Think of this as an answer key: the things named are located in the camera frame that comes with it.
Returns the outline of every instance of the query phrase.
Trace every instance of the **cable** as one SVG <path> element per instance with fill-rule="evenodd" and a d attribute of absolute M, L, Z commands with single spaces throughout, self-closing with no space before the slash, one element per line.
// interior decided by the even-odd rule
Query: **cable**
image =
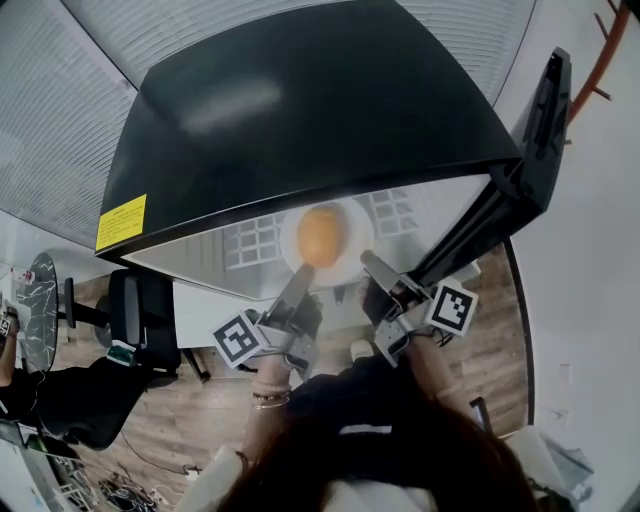
<path fill-rule="evenodd" d="M 118 466 L 120 466 L 120 469 L 122 469 L 122 471 L 124 471 L 127 474 L 127 478 L 129 480 L 131 480 L 131 475 L 129 474 L 129 472 L 127 471 L 127 468 L 125 468 L 122 464 L 120 464 L 120 462 L 116 462 L 116 464 L 118 464 Z"/>
<path fill-rule="evenodd" d="M 35 450 L 38 453 L 43 454 L 46 457 L 51 457 L 53 459 L 64 459 L 64 460 L 72 460 L 74 462 L 79 462 L 80 464 L 82 464 L 83 466 L 91 466 L 97 469 L 101 469 L 103 471 L 106 471 L 107 473 L 109 473 L 111 475 L 111 481 L 109 480 L 101 480 L 100 482 L 98 482 L 98 486 L 100 487 L 100 491 L 103 493 L 103 495 L 108 499 L 109 496 L 113 496 L 113 497 L 117 497 L 119 499 L 128 501 L 131 503 L 131 508 L 128 509 L 123 509 L 122 507 L 118 506 L 117 504 L 113 503 L 112 501 L 108 501 L 109 506 L 111 506 L 112 508 L 116 508 L 116 510 L 120 510 L 120 511 L 137 511 L 137 510 L 155 510 L 150 508 L 151 506 L 151 502 L 153 502 L 153 500 L 149 497 L 149 495 L 147 494 L 147 492 L 144 490 L 144 488 L 142 488 L 140 485 L 136 484 L 129 476 L 125 476 L 122 473 L 118 473 L 117 471 L 113 471 L 111 469 L 107 469 L 104 466 L 100 466 L 99 464 L 94 464 L 92 462 L 88 462 L 86 460 L 83 459 L 79 459 L 77 457 L 66 457 L 64 455 L 56 455 L 55 453 L 49 453 L 49 452 L 43 452 L 40 450 Z M 127 473 L 128 471 L 126 470 L 126 468 L 124 468 L 124 466 L 122 466 L 121 464 L 118 464 L 122 469 L 124 469 Z M 131 485 L 127 485 L 126 483 L 123 483 L 121 486 L 118 486 L 118 484 L 116 484 L 114 482 L 114 480 L 117 480 L 117 478 L 120 478 L 123 482 L 131 482 L 132 484 L 134 484 L 133 486 Z M 113 489 L 113 487 L 111 488 L 107 488 L 105 489 L 105 484 L 107 485 L 115 485 L 116 487 L 121 487 L 121 488 L 129 488 L 137 493 L 142 493 L 142 497 L 143 500 L 146 500 L 146 502 L 140 502 L 139 500 L 132 500 L 131 496 L 128 495 L 123 495 L 121 492 L 118 493 L 118 491 L 116 489 Z"/>
<path fill-rule="evenodd" d="M 155 512 L 156 502 L 133 480 L 129 484 L 122 476 L 112 476 L 110 480 L 100 480 L 100 492 L 107 503 L 121 512 Z"/>
<path fill-rule="evenodd" d="M 137 451 L 135 451 L 133 449 L 133 446 L 131 446 L 131 443 L 129 443 L 129 441 L 127 441 L 127 438 L 124 437 L 124 432 L 122 430 L 120 431 L 120 435 L 122 436 L 122 439 L 124 439 L 124 442 L 127 443 L 127 446 L 129 448 L 131 448 L 131 451 L 133 453 L 135 453 L 140 460 L 146 462 L 147 464 L 150 464 L 151 466 L 155 466 L 158 469 L 164 469 L 165 471 L 168 471 L 169 473 L 174 473 L 176 475 L 182 475 L 182 476 L 184 476 L 186 474 L 186 473 L 184 473 L 184 471 L 175 471 L 173 469 L 165 468 L 164 466 L 160 466 L 160 465 L 156 464 L 155 462 L 151 462 L 151 461 L 145 459 L 142 455 L 140 455 Z"/>

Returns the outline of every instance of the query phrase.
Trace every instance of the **window blind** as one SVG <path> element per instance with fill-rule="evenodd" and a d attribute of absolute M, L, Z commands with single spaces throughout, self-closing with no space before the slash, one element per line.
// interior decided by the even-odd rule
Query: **window blind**
<path fill-rule="evenodd" d="M 42 0 L 0 7 L 0 207 L 93 246 L 131 100 Z"/>
<path fill-rule="evenodd" d="M 74 16 L 139 86 L 151 66 L 248 21 L 331 0 L 64 0 Z M 431 30 L 494 102 L 535 0 L 400 0 Z"/>

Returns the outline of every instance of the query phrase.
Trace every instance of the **black lid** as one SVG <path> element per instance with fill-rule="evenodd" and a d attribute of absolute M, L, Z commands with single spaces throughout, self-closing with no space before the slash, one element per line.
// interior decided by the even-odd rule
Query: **black lid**
<path fill-rule="evenodd" d="M 520 159 L 471 78 L 398 4 L 296 9 L 149 71 L 102 203 L 147 194 L 143 233 L 100 254 Z"/>

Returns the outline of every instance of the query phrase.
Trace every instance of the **office chair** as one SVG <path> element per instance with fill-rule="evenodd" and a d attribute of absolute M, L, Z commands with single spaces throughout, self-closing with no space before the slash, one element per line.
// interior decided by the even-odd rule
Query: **office chair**
<path fill-rule="evenodd" d="M 116 270 L 109 280 L 109 293 L 93 309 L 75 302 L 73 279 L 65 281 L 65 309 L 69 327 L 75 321 L 96 327 L 98 338 L 107 336 L 136 347 L 136 359 L 145 366 L 175 369 L 180 366 L 175 319 L 173 284 L 170 280 L 141 270 Z M 208 372 L 200 370 L 190 349 L 182 350 L 201 382 L 209 380 Z"/>
<path fill-rule="evenodd" d="M 175 372 L 127 367 L 103 357 L 89 368 L 48 373 L 38 389 L 36 413 L 48 434 L 104 450 L 144 391 L 167 386 L 177 378 Z"/>
<path fill-rule="evenodd" d="M 473 414 L 475 414 L 478 425 L 487 432 L 493 432 L 493 427 L 491 426 L 491 420 L 489 418 L 489 410 L 487 409 L 487 403 L 484 401 L 484 398 L 479 396 L 472 400 L 469 405 L 471 405 L 471 409 L 473 410 Z"/>

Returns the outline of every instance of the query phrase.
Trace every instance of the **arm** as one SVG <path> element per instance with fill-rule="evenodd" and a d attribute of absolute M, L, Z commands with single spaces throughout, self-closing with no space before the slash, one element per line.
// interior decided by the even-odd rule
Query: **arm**
<path fill-rule="evenodd" d="M 442 351 L 431 338 L 413 336 L 407 356 L 418 386 L 429 398 L 475 421 L 462 383 L 451 373 Z"/>
<path fill-rule="evenodd" d="M 7 334 L 7 341 L 0 357 L 0 387 L 7 387 L 13 380 L 13 370 L 16 367 L 16 336 L 20 330 L 18 316 L 13 308 L 8 308 L 7 313 L 11 325 Z"/>
<path fill-rule="evenodd" d="M 253 380 L 254 395 L 288 395 L 291 390 L 290 375 L 291 369 L 281 355 L 264 357 Z M 242 443 L 242 452 L 250 462 L 255 462 L 269 447 L 273 438 L 280 433 L 284 424 L 284 405 L 287 401 L 288 397 L 268 402 L 253 398 Z M 265 404 L 269 408 L 259 408 Z"/>

